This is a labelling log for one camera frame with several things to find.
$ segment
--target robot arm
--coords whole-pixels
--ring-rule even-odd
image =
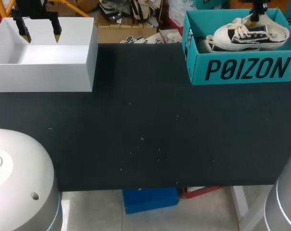
[[[258,22],[259,15],[265,14],[267,10],[267,3],[271,2],[271,0],[239,0],[240,2],[246,3],[253,3],[253,9],[250,13],[252,13],[251,21]]]
[[[48,0],[16,0],[15,10],[12,11],[12,17],[16,21],[19,29],[19,34],[28,42],[31,42],[31,37],[28,29],[25,26],[23,17],[31,19],[49,19],[53,27],[53,33],[56,42],[59,41],[62,28],[59,23],[59,14],[57,12],[46,11]]]

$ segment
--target white cylinder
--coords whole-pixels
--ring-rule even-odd
[[[35,139],[0,129],[0,231],[60,231],[52,161]]]
[[[265,222],[270,231],[291,231],[291,158],[269,192]]]

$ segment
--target small hole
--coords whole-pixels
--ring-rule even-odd
[[[31,197],[32,197],[33,200],[37,201],[39,199],[39,194],[37,192],[32,192],[31,193]]]

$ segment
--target white box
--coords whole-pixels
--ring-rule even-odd
[[[98,51],[94,18],[59,18],[57,43],[51,21],[24,19],[27,43],[12,18],[0,24],[0,92],[92,91]]]

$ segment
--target blue box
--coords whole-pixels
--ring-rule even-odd
[[[178,203],[176,188],[123,190],[124,207],[127,214],[163,208]]]
[[[198,10],[210,10],[228,2],[228,0],[192,0],[192,2]]]
[[[287,27],[290,37],[274,51],[202,53],[195,38],[213,35],[235,18],[244,18],[250,10],[198,10],[185,15],[182,47],[193,85],[288,82],[291,80],[291,27],[280,9],[268,9],[267,15]]]

